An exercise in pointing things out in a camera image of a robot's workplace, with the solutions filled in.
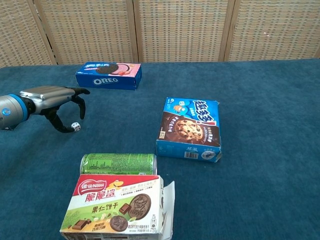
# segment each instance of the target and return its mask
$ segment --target wicker screen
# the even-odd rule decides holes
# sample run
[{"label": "wicker screen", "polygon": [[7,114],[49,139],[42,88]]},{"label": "wicker screen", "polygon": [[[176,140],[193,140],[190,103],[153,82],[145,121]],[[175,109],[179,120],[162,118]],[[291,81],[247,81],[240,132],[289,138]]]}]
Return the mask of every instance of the wicker screen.
[{"label": "wicker screen", "polygon": [[128,3],[132,5],[127,0],[35,0],[59,64],[138,60]]},{"label": "wicker screen", "polygon": [[134,1],[139,60],[218,61],[228,0]]},{"label": "wicker screen", "polygon": [[35,8],[29,4],[27,0],[0,1],[0,67],[54,62],[44,31],[36,23],[40,21],[34,17]]},{"label": "wicker screen", "polygon": [[239,1],[225,60],[315,57],[320,47],[320,0]]}]

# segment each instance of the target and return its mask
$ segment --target green can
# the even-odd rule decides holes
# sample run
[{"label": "green can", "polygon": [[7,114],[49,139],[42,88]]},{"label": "green can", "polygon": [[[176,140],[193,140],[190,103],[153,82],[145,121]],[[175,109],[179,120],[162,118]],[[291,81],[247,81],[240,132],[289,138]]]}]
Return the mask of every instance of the green can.
[{"label": "green can", "polygon": [[85,154],[80,174],[157,175],[157,156],[152,153]]}]

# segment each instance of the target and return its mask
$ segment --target blue oreo box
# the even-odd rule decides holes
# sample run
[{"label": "blue oreo box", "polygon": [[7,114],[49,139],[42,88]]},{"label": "blue oreo box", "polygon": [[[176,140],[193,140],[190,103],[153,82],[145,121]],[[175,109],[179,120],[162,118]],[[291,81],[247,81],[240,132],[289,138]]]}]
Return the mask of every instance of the blue oreo box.
[{"label": "blue oreo box", "polygon": [[214,100],[167,97],[156,154],[217,162],[222,157],[218,104]]},{"label": "blue oreo box", "polygon": [[136,90],[142,78],[141,64],[86,62],[75,74],[80,87]]}]

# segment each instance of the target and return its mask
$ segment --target snack box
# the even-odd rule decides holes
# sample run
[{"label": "snack box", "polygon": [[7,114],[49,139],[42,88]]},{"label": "snack box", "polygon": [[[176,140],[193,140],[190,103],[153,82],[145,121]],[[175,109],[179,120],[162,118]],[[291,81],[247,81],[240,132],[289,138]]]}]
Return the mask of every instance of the snack box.
[{"label": "snack box", "polygon": [[142,78],[141,64],[86,62],[75,74],[80,87],[136,90]]},{"label": "snack box", "polygon": [[217,162],[222,157],[218,104],[167,97],[156,140],[157,155]]},{"label": "snack box", "polygon": [[175,185],[159,175],[82,174],[60,233],[67,240],[169,240]]}]

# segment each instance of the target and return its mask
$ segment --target blue carpet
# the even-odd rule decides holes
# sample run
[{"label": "blue carpet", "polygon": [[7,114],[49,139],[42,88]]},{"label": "blue carpet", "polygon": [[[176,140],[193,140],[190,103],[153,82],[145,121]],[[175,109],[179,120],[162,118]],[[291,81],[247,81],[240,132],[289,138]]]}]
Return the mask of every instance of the blue carpet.
[{"label": "blue carpet", "polygon": [[[0,96],[77,87],[79,65],[0,69]],[[77,133],[33,115],[0,131],[0,239],[59,240],[87,153],[155,153],[167,96],[220,102],[218,163],[158,158],[175,181],[174,240],[320,239],[320,59],[145,63],[137,91],[90,88],[87,112],[58,114]]]}]

